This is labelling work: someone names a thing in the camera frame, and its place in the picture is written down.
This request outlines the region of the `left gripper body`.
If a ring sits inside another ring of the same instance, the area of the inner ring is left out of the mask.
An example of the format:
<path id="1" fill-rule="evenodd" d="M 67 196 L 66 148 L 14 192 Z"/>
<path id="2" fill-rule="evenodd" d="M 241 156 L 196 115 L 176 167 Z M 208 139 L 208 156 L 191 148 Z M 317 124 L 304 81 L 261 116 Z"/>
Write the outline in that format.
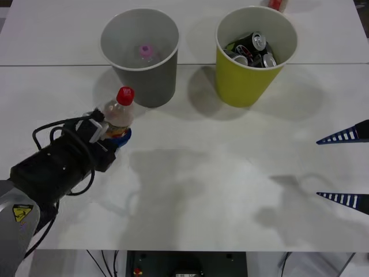
<path id="1" fill-rule="evenodd" d="M 106 172 L 116 159 L 118 146 L 111 140 L 98 140 L 95 143 L 76 141 L 75 169 L 78 173 L 88 173 L 92 169 Z"/>

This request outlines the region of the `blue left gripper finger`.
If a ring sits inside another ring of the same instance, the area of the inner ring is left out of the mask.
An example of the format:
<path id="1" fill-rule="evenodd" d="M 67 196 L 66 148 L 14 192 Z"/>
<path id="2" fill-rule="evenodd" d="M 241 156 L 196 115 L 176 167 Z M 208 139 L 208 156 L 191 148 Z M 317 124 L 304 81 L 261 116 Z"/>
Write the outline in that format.
<path id="1" fill-rule="evenodd" d="M 121 137 L 110 138 L 109 140 L 114 143 L 118 148 L 127 144 L 132 135 L 131 129 L 128 128 L 126 133 Z"/>

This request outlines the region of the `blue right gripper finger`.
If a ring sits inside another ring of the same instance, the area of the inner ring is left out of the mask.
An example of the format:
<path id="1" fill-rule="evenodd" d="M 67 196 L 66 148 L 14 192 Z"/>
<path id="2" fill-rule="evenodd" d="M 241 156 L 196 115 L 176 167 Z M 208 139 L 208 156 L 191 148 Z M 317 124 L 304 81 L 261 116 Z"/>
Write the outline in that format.
<path id="1" fill-rule="evenodd" d="M 316 195 L 369 215 L 368 194 L 316 192 Z"/>
<path id="2" fill-rule="evenodd" d="M 354 126 L 333 133 L 316 142 L 316 144 L 339 144 L 339 143 L 367 143 L 369 120 L 355 124 Z"/>

